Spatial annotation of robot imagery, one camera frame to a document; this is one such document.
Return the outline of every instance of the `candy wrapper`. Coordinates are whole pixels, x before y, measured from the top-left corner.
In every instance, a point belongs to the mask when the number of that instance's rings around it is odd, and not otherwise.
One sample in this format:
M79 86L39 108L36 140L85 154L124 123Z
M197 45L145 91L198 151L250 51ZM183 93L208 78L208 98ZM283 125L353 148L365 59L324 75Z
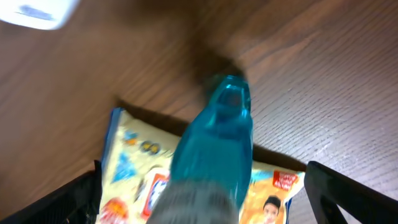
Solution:
M140 224L167 185L180 138L113 111L106 137L103 195L97 224ZM239 223L287 223L291 198L303 187L304 173L255 162Z

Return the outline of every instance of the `wooden table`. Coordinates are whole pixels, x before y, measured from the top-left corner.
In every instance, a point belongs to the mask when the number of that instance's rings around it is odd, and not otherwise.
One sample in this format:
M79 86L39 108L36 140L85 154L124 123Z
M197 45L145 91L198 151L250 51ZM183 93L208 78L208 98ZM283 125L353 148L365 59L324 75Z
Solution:
M396 0L83 0L60 30L2 22L0 218L90 169L118 100L191 121L225 58L256 144L397 199L397 24ZM290 221L311 213L303 190Z

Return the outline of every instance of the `bottle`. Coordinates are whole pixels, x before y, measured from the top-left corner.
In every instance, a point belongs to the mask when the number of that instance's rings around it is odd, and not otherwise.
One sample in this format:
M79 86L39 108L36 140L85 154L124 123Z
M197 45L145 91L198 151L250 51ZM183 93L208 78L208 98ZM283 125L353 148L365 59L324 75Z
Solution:
M248 84L229 75L185 130L147 223L237 223L252 167Z

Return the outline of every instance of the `teal bottle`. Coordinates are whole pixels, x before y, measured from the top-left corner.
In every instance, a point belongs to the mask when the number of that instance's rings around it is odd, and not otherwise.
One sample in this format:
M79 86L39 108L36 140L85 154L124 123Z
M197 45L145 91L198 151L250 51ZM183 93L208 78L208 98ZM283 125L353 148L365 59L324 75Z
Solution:
M240 208L252 167L253 121L249 86L229 75L185 130L173 157L171 182L211 182Z

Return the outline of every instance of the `white object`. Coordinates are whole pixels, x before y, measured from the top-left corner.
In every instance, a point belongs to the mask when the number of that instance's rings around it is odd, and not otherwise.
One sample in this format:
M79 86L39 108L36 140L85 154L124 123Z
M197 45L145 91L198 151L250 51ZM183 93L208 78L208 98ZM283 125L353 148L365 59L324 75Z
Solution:
M35 29L59 29L79 0L0 0L0 20Z

